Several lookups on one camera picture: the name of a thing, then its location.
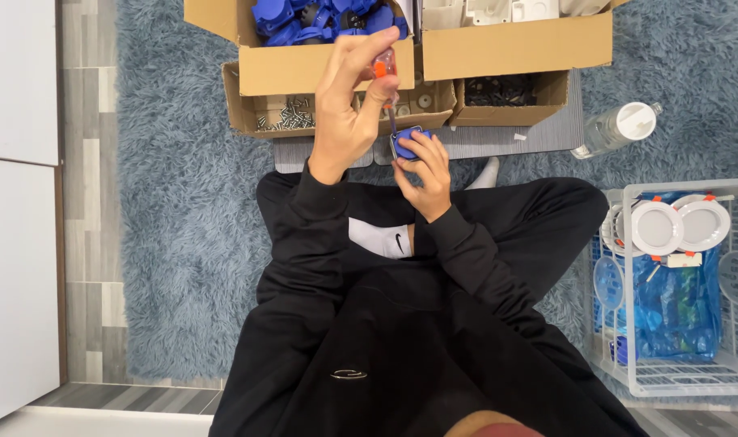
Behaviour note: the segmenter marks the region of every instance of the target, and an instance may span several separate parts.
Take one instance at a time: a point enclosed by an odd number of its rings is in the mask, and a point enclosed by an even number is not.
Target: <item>water bottle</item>
[[[585,144],[571,150],[571,154],[586,159],[642,140],[655,130],[661,112],[661,104],[632,102],[591,117],[585,123]]]

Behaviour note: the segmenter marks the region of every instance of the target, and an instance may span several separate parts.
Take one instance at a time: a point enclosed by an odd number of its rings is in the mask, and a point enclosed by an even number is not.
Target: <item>black sleeve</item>
[[[632,435],[646,435],[625,406],[592,373],[568,338],[533,309],[527,284],[498,257],[498,247],[483,225],[466,222],[453,205],[428,224],[426,231],[436,242],[445,272],[461,289],[528,340],[622,429]]]
[[[239,336],[211,437],[271,435],[342,302],[347,186],[305,170],[280,207],[272,262]]]

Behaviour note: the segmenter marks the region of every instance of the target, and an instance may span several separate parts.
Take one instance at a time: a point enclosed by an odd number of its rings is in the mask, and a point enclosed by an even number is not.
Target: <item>blue fluffy rug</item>
[[[128,369],[145,379],[226,375],[269,259],[254,199],[256,182],[273,169],[269,143],[231,134],[220,63],[237,50],[183,23],[181,0],[118,0],[117,27]],[[611,188],[738,177],[738,0],[620,6],[614,65],[585,70],[582,82],[587,114],[661,102],[656,132],[583,162],[569,153],[512,156],[500,184],[577,176]],[[453,189],[483,163],[453,162]],[[390,167],[351,178],[393,184]],[[581,301],[569,272],[539,304],[578,345]],[[625,387],[606,382],[627,397]]]

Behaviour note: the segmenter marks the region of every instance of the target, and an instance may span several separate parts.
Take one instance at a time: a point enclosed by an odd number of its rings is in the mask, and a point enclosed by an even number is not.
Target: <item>plastic basket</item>
[[[619,208],[631,204],[643,193],[662,191],[709,191],[717,197],[732,196],[731,200],[720,202],[732,219],[730,233],[720,246],[721,260],[728,253],[733,254],[719,266],[722,339],[717,355],[713,362],[705,364],[636,359],[630,208],[622,212],[627,257],[613,253],[606,244],[609,238],[615,238],[613,221],[609,222],[608,218],[580,257],[585,273],[581,277],[587,323],[585,355],[591,363],[628,386],[637,397],[738,395],[738,179],[629,185],[605,194],[609,206]],[[604,257],[611,260],[601,261],[598,268],[608,274],[608,286],[604,289],[600,284],[598,297],[592,273],[598,260]]]

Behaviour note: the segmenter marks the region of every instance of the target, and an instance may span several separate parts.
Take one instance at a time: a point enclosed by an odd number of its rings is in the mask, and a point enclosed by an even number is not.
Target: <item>hand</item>
[[[398,158],[393,165],[393,177],[402,189],[404,197],[415,209],[420,211],[428,223],[442,216],[452,204],[450,203],[450,155],[442,143],[433,135],[429,139],[420,132],[413,132],[414,141],[401,138],[398,144],[412,150],[419,161],[407,161]],[[404,175],[408,171],[420,176],[422,187],[416,187]]]
[[[353,109],[353,90],[372,78],[376,55],[398,40],[393,26],[368,36],[340,36],[315,90],[315,147],[308,161],[310,174],[323,184],[336,184],[376,139],[380,111],[398,88],[398,76],[374,80],[360,112]]]

